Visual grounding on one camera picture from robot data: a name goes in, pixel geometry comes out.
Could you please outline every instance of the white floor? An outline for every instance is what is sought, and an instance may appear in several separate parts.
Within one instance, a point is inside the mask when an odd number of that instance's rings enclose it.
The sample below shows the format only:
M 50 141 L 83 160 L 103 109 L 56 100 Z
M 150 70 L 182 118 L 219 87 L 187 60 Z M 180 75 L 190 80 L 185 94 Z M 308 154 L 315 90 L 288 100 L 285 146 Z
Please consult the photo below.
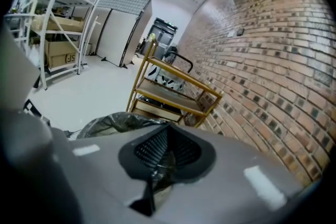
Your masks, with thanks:
M 95 118 L 125 111 L 142 59 L 133 58 L 128 69 L 88 56 L 81 75 L 69 73 L 49 81 L 48 89 L 33 90 L 34 106 L 51 125 L 65 131 L 81 130 Z

